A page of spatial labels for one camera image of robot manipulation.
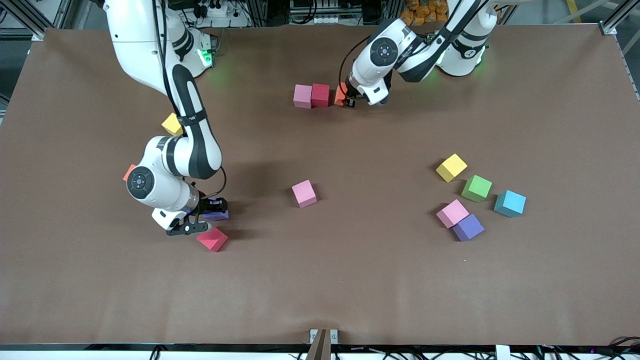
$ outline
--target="gray bracket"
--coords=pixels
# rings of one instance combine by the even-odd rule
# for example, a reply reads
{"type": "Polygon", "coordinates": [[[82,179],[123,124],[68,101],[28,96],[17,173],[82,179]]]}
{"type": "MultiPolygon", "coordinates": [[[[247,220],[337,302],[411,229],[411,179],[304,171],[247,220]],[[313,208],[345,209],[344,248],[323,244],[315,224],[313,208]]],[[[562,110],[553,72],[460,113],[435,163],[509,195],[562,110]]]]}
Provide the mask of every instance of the gray bracket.
{"type": "Polygon", "coordinates": [[[616,28],[605,28],[604,26],[604,22],[602,20],[598,21],[598,27],[600,28],[600,32],[603,35],[616,35],[618,34],[618,31],[616,30],[616,28]]]}
{"type": "MultiPolygon", "coordinates": [[[[311,329],[309,330],[309,343],[313,343],[316,335],[318,333],[318,329],[311,329]]],[[[329,335],[331,337],[331,344],[338,344],[338,329],[331,329],[331,331],[329,332],[329,335]]]]}

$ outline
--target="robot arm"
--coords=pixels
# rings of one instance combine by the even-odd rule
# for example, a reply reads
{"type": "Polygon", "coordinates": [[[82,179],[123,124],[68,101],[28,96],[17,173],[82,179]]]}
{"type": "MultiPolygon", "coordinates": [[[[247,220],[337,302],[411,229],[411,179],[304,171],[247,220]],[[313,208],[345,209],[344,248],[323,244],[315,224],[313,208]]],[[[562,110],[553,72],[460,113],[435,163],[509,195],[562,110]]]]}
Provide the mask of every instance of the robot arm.
{"type": "Polygon", "coordinates": [[[468,74],[495,26],[495,10],[488,3],[459,0],[445,26],[428,44],[400,19],[380,24],[347,77],[347,96],[362,94],[370,105],[385,102],[388,83],[384,80],[392,69],[411,83],[422,81],[436,65],[452,75],[468,74]],[[477,11],[480,6],[486,11],[477,11]],[[482,24],[479,15],[484,16],[482,24]]]}
{"type": "MultiPolygon", "coordinates": [[[[167,15],[176,15],[168,13],[171,10],[163,1],[158,3],[106,0],[103,9],[120,66],[136,81],[172,100],[186,133],[152,138],[127,179],[131,196],[155,208],[152,217],[170,231],[194,209],[203,207],[203,201],[208,202],[183,177],[210,178],[221,168],[222,154],[191,71],[180,62],[184,56],[179,58],[172,46],[170,35],[176,31],[167,31],[167,15]]],[[[174,44],[185,42],[184,37],[176,40],[174,44]]]]}

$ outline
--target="black cable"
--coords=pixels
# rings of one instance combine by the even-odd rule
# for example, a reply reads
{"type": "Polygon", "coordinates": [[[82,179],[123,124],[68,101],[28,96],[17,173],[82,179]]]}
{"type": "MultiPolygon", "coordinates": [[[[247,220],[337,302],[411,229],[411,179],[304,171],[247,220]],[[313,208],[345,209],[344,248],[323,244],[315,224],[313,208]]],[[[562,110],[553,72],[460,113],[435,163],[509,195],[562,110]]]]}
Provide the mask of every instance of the black cable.
{"type": "Polygon", "coordinates": [[[149,360],[158,360],[160,359],[160,351],[167,351],[166,346],[164,345],[156,345],[154,346],[153,351],[151,351],[151,356],[149,357],[149,360]]]}
{"type": "Polygon", "coordinates": [[[181,115],[180,111],[178,110],[178,106],[176,106],[175,101],[173,100],[173,94],[171,93],[171,86],[169,85],[169,77],[166,73],[166,43],[167,43],[167,34],[166,34],[166,11],[165,11],[165,6],[164,6],[164,0],[160,0],[160,4],[162,6],[162,16],[163,16],[163,35],[164,35],[164,45],[161,43],[160,38],[161,38],[161,34],[160,34],[160,29],[158,29],[158,14],[156,11],[157,8],[157,1],[156,0],[151,0],[153,2],[153,7],[154,7],[154,24],[156,26],[156,40],[157,40],[157,46],[158,46],[158,51],[160,52],[160,62],[162,65],[162,75],[163,75],[163,82],[164,82],[164,89],[166,91],[166,96],[169,98],[169,101],[171,102],[171,105],[173,106],[173,111],[177,114],[177,115],[181,115]]]}
{"type": "MultiPolygon", "coordinates": [[[[351,48],[351,50],[349,50],[349,52],[347,53],[347,55],[344,57],[344,59],[342,59],[342,63],[340,63],[340,70],[338,71],[338,84],[339,84],[339,88],[340,91],[342,92],[342,94],[345,97],[347,96],[347,92],[345,91],[345,89],[342,88],[342,68],[344,67],[344,62],[347,61],[347,58],[349,57],[349,55],[351,55],[351,53],[358,47],[360,46],[360,44],[362,44],[363,42],[367,41],[367,39],[369,38],[369,36],[367,35],[364,39],[360,40],[357,44],[355,44],[354,47],[351,48]]],[[[350,99],[352,100],[362,100],[364,99],[364,96],[361,97],[350,97],[350,99]]]]}
{"type": "Polygon", "coordinates": [[[471,354],[466,353],[466,352],[463,352],[463,354],[465,354],[466,356],[469,356],[469,357],[471,357],[471,358],[473,358],[473,359],[475,359],[475,360],[483,360],[483,359],[481,359],[480,357],[477,357],[477,356],[475,356],[475,355],[471,355],[471,354]]]}
{"type": "Polygon", "coordinates": [[[394,360],[400,360],[400,359],[398,359],[397,357],[393,356],[393,355],[392,355],[391,353],[389,353],[389,352],[387,352],[387,353],[385,354],[385,357],[383,357],[383,358],[382,358],[382,360],[385,360],[385,359],[386,359],[386,358],[388,358],[388,357],[390,357],[390,358],[392,358],[392,359],[394,359],[394,360]]]}
{"type": "Polygon", "coordinates": [[[201,197],[201,199],[210,199],[212,196],[216,196],[217,194],[221,193],[222,190],[224,190],[225,187],[227,186],[227,172],[225,171],[225,168],[223,168],[223,167],[220,167],[220,170],[222,170],[222,175],[225,176],[225,180],[224,180],[224,183],[222,183],[222,187],[217,192],[210,193],[209,195],[203,196],[203,197],[201,197]]]}
{"type": "Polygon", "coordinates": [[[236,0],[236,6],[237,6],[238,4],[240,4],[240,7],[242,8],[242,11],[244,11],[244,14],[247,16],[247,18],[248,18],[248,19],[251,19],[251,26],[253,26],[254,28],[256,28],[256,25],[255,25],[255,24],[256,24],[256,22],[257,22],[257,21],[255,21],[255,20],[256,20],[256,18],[255,18],[252,14],[250,14],[250,13],[249,13],[249,10],[247,10],[247,9],[244,7],[244,3],[243,3],[242,1],[240,1],[240,2],[239,2],[239,1],[237,1],[237,0],[236,0]]]}
{"type": "Polygon", "coordinates": [[[189,16],[187,15],[186,12],[184,12],[184,9],[181,9],[181,10],[182,10],[182,14],[184,15],[184,22],[187,24],[187,26],[189,26],[190,28],[193,28],[196,25],[196,23],[189,20],[189,16]]]}
{"type": "Polygon", "coordinates": [[[289,21],[293,22],[294,24],[304,25],[304,24],[310,22],[311,20],[313,20],[314,17],[316,17],[317,11],[318,11],[318,2],[317,2],[317,0],[314,0],[314,2],[311,5],[309,5],[309,14],[305,17],[304,20],[302,20],[300,22],[293,20],[291,18],[291,11],[289,10],[289,21]]]}
{"type": "Polygon", "coordinates": [[[622,340],[616,341],[615,343],[609,344],[609,347],[617,347],[618,345],[624,344],[630,340],[640,340],[640,336],[628,336],[622,340]]]}
{"type": "Polygon", "coordinates": [[[563,350],[561,347],[559,346],[555,346],[554,348],[558,348],[560,351],[564,352],[565,354],[569,355],[573,360],[580,360],[577,356],[573,355],[571,352],[569,351],[565,351],[563,350]]]}
{"type": "Polygon", "coordinates": [[[451,351],[451,350],[447,350],[447,351],[445,351],[445,352],[441,352],[441,353],[439,353],[438,355],[436,355],[436,356],[432,357],[432,358],[431,358],[431,360],[436,360],[436,359],[438,359],[440,356],[442,356],[442,355],[444,355],[444,354],[446,354],[446,353],[448,353],[448,352],[450,352],[450,351],[451,351]]]}

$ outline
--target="cable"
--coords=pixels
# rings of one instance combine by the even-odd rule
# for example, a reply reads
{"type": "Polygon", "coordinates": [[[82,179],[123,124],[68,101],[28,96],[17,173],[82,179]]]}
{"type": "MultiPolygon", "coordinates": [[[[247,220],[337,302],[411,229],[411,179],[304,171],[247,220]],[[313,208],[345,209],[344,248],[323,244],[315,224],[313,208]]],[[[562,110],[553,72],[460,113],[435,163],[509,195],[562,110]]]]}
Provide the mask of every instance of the cable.
{"type": "Polygon", "coordinates": [[[178,110],[178,106],[176,106],[175,101],[173,100],[173,94],[171,93],[171,86],[169,85],[169,77],[166,73],[166,43],[167,43],[167,36],[166,36],[166,9],[165,9],[165,4],[164,4],[164,0],[160,0],[160,4],[162,6],[161,10],[162,10],[162,16],[163,16],[163,37],[164,37],[164,44],[161,43],[160,41],[160,29],[158,28],[158,14],[157,14],[157,1],[156,0],[151,0],[152,4],[153,4],[153,8],[154,8],[154,24],[156,26],[156,40],[157,40],[157,46],[158,46],[158,51],[160,52],[160,62],[162,64],[162,75],[163,75],[163,82],[164,82],[164,89],[166,91],[166,96],[169,98],[169,101],[171,102],[171,105],[173,106],[173,111],[176,114],[180,114],[180,111],[178,110]]]}
{"type": "Polygon", "coordinates": [[[618,345],[624,344],[630,340],[640,340],[640,336],[628,336],[623,338],[622,340],[616,341],[615,343],[609,344],[609,347],[617,347],[618,345]]]}
{"type": "Polygon", "coordinates": [[[387,353],[385,354],[385,357],[383,357],[383,358],[382,358],[382,360],[385,360],[385,359],[386,359],[386,358],[388,358],[388,357],[390,357],[390,358],[392,358],[392,359],[395,359],[395,360],[400,360],[400,359],[398,359],[397,357],[393,356],[393,355],[392,355],[391,353],[389,353],[389,352],[387,352],[387,353]]]}
{"type": "Polygon", "coordinates": [[[184,12],[184,9],[181,9],[181,10],[182,10],[182,14],[184,14],[184,22],[187,24],[187,26],[189,26],[190,28],[195,27],[196,23],[189,20],[189,17],[187,16],[187,13],[184,12]]]}
{"type": "Polygon", "coordinates": [[[218,190],[217,192],[214,192],[214,193],[210,193],[209,195],[203,196],[200,199],[203,199],[203,200],[204,199],[210,199],[212,196],[216,196],[217,194],[221,193],[222,190],[225,189],[225,187],[227,186],[227,173],[225,172],[225,168],[223,168],[223,167],[220,167],[220,170],[222,170],[222,175],[225,176],[225,180],[222,183],[222,187],[220,188],[220,190],[218,190]]]}
{"type": "Polygon", "coordinates": [[[573,358],[573,360],[580,360],[577,356],[573,355],[572,353],[570,353],[569,351],[565,351],[563,350],[561,347],[559,346],[555,346],[555,348],[560,349],[560,351],[564,352],[565,354],[569,355],[571,358],[573,358]]]}
{"type": "Polygon", "coordinates": [[[149,360],[158,360],[160,359],[160,351],[167,351],[166,346],[164,345],[156,345],[154,346],[153,351],[151,351],[151,356],[149,357],[149,360]]]}
{"type": "Polygon", "coordinates": [[[364,24],[364,25],[367,25],[367,24],[375,24],[375,23],[377,23],[378,21],[380,21],[380,19],[382,19],[382,14],[380,14],[380,16],[379,16],[376,20],[373,20],[373,21],[363,21],[363,22],[362,22],[362,24],[364,24]]]}
{"type": "Polygon", "coordinates": [[[313,20],[314,17],[316,17],[317,10],[318,10],[318,2],[317,2],[317,0],[314,0],[314,2],[311,5],[309,5],[309,14],[305,17],[304,20],[302,20],[301,22],[293,20],[291,18],[291,10],[289,10],[289,21],[293,22],[294,24],[298,24],[298,25],[307,24],[308,22],[313,20]]]}
{"type": "Polygon", "coordinates": [[[254,17],[251,13],[249,13],[249,10],[246,9],[246,7],[244,7],[244,3],[242,1],[237,1],[236,0],[236,5],[240,4],[240,7],[242,8],[242,11],[244,12],[244,14],[246,15],[247,19],[251,20],[251,25],[256,28],[256,19],[260,20],[260,21],[264,21],[266,22],[266,20],[261,19],[260,17],[254,17]]]}
{"type": "MultiPolygon", "coordinates": [[[[342,92],[342,94],[345,97],[347,96],[347,92],[342,88],[342,68],[344,66],[344,62],[347,61],[347,58],[349,57],[349,55],[351,55],[351,53],[358,47],[360,46],[360,44],[362,44],[363,42],[367,41],[367,39],[369,38],[369,36],[366,36],[364,39],[360,40],[357,44],[355,44],[354,47],[351,48],[351,50],[349,50],[349,52],[347,53],[347,55],[344,57],[344,59],[342,59],[342,63],[340,63],[340,70],[338,71],[338,84],[340,84],[339,88],[340,91],[342,92]]],[[[362,100],[364,99],[364,96],[361,97],[350,97],[350,99],[352,100],[362,100]]]]}
{"type": "Polygon", "coordinates": [[[225,28],[222,28],[220,32],[220,36],[218,36],[218,40],[216,41],[216,51],[220,50],[220,44],[222,43],[222,38],[225,36],[225,28]]]}

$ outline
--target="floor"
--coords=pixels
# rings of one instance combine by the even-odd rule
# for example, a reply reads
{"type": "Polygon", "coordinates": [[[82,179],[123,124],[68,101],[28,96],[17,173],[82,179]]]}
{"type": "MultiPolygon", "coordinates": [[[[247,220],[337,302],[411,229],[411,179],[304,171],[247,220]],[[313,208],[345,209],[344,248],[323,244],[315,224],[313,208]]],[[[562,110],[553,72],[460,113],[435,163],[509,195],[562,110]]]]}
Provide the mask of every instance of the floor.
{"type": "MultiPolygon", "coordinates": [[[[43,10],[49,16],[49,8],[59,0],[43,0],[37,4],[44,4],[47,7],[43,10]]],[[[591,0],[537,0],[518,7],[509,21],[513,25],[525,24],[552,24],[570,14],[568,3],[575,1],[578,9],[591,3],[591,0]]],[[[599,7],[580,19],[582,22],[598,22],[606,19],[613,10],[606,7],[599,7]]],[[[107,20],[104,12],[95,4],[91,4],[85,29],[107,29],[107,20]]],[[[633,12],[617,28],[618,41],[620,47],[624,48],[628,41],[640,29],[640,11],[633,12]]],[[[31,42],[29,41],[2,41],[0,40],[0,94],[11,96],[13,89],[22,70],[31,42]]],[[[640,45],[632,47],[626,55],[626,61],[631,75],[640,81],[640,45]]]]}

